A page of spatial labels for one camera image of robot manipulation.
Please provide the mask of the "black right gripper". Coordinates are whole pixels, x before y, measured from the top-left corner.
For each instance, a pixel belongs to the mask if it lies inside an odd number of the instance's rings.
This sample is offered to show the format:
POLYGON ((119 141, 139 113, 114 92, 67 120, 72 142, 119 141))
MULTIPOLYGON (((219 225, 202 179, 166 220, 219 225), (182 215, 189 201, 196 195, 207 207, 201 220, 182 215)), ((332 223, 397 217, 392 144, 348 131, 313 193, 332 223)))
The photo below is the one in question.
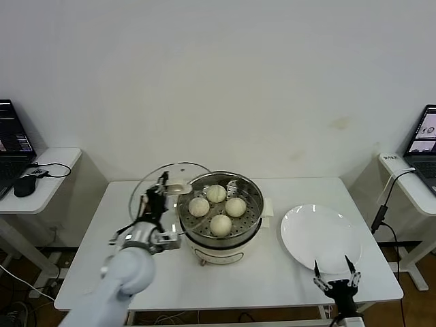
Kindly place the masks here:
POLYGON ((345 261, 350 271, 349 279, 339 279, 326 283, 320 273, 317 260, 314 260, 314 283, 319 289, 324 290, 324 294, 333 299, 339 313, 356 313, 357 306, 354 302, 354 296, 358 292, 358 284, 361 278, 361 272, 357 271, 353 262, 345 255, 345 261))

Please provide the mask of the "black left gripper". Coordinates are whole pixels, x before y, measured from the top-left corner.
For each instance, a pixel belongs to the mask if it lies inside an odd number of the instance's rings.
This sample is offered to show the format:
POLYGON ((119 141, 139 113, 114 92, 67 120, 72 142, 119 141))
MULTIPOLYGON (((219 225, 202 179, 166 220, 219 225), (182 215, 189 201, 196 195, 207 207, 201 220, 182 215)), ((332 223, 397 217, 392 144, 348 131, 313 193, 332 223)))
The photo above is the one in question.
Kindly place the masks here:
POLYGON ((164 171, 158 178, 155 190, 147 190, 140 195, 138 206, 138 218, 145 216, 145 221, 150 223, 159 223, 162 215, 168 210, 167 202, 167 182, 169 172, 164 171))

